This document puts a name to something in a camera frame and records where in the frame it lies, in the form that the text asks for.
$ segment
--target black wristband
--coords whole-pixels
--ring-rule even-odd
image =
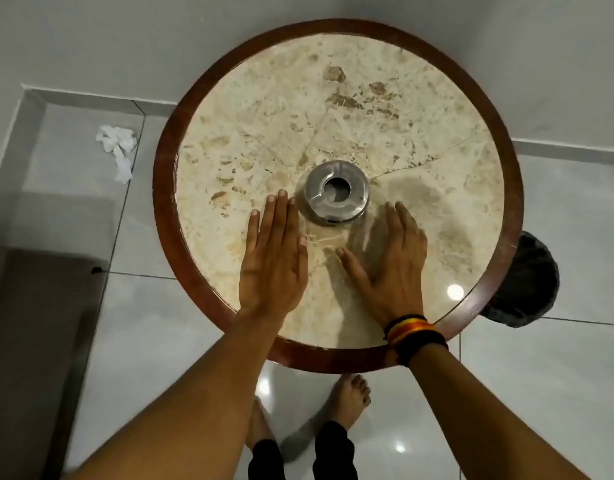
[[[387,326],[385,327],[385,340],[387,340],[387,336],[389,335],[389,332],[392,328],[394,328],[398,323],[404,322],[405,320],[409,320],[410,318],[420,318],[421,320],[428,321],[426,318],[424,318],[424,315],[418,314],[403,315],[400,318],[396,318],[395,320],[392,320],[387,323]]]
[[[398,345],[396,345],[396,353],[398,354],[398,363],[400,365],[409,365],[411,358],[424,346],[429,344],[439,344],[447,347],[447,341],[444,335],[436,330],[421,330],[407,335]]]

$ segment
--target table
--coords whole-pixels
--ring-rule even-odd
[[[446,55],[360,20],[288,25],[248,40],[192,86],[160,138],[153,199],[160,241],[197,306],[225,330],[239,307],[247,217],[267,194],[300,195],[309,171],[353,162],[371,183],[363,217],[301,218],[310,283],[269,358],[315,372],[385,367],[382,330],[334,254],[369,269],[382,204],[403,201],[429,241],[425,314],[451,339],[495,293],[522,229],[522,180],[503,121]]]

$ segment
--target person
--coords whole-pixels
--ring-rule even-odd
[[[297,207],[280,190],[267,198],[262,217],[251,212],[233,325],[85,461],[74,479],[227,479],[245,442],[254,453],[250,474],[283,478],[278,446],[254,396],[272,342],[307,287]],[[426,236],[402,203],[387,203],[385,214],[389,238],[376,276],[367,275],[351,250],[336,252],[368,310],[387,329],[399,363],[423,390],[464,476],[587,478],[487,390],[426,323]],[[369,404],[370,392],[359,376],[343,376],[334,388],[329,421],[316,439],[316,478],[357,478],[346,430]]]

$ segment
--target hand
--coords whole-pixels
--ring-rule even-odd
[[[424,231],[402,202],[395,209],[387,202],[385,212],[389,240],[374,280],[350,250],[335,250],[369,312],[383,328],[403,315],[423,314],[421,277],[427,247]]]
[[[280,190],[267,197],[260,213],[251,212],[245,257],[240,267],[239,298],[242,310],[285,318],[303,297],[307,273],[307,239],[298,236],[298,205]]]

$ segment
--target pant leg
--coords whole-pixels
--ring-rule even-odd
[[[249,480],[285,480],[283,457],[278,443],[260,440],[251,452],[254,457],[249,462]]]
[[[353,466],[354,452],[346,429],[335,421],[325,423],[316,437],[315,480],[358,480]]]

